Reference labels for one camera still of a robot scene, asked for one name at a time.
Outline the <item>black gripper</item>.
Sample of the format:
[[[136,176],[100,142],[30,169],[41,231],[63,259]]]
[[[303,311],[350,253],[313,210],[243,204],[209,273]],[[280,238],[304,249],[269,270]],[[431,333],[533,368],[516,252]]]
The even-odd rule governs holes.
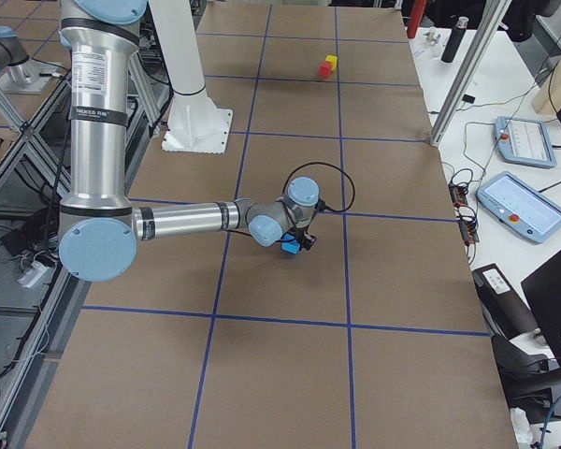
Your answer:
[[[311,235],[307,228],[297,228],[295,231],[295,243],[299,252],[309,251],[316,241],[316,237]]]

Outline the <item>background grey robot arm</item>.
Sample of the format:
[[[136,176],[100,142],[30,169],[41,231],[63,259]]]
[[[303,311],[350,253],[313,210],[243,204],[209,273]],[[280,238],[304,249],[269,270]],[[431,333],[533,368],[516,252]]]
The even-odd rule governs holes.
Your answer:
[[[0,25],[0,89],[7,94],[41,94],[50,69],[34,61],[8,26]]]

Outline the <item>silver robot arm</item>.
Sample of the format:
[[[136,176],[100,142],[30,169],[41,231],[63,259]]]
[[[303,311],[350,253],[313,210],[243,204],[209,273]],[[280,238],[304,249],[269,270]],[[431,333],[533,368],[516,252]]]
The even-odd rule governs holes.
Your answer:
[[[72,55],[71,186],[60,204],[59,257],[84,281],[123,274],[141,241],[175,235],[248,230],[260,245],[290,253],[310,248],[309,225],[321,207],[307,177],[274,202],[249,198],[135,208],[126,197],[126,99],[139,22],[152,16],[172,87],[163,147],[168,152],[224,151],[233,113],[210,99],[188,4],[172,1],[64,1],[61,31]]]

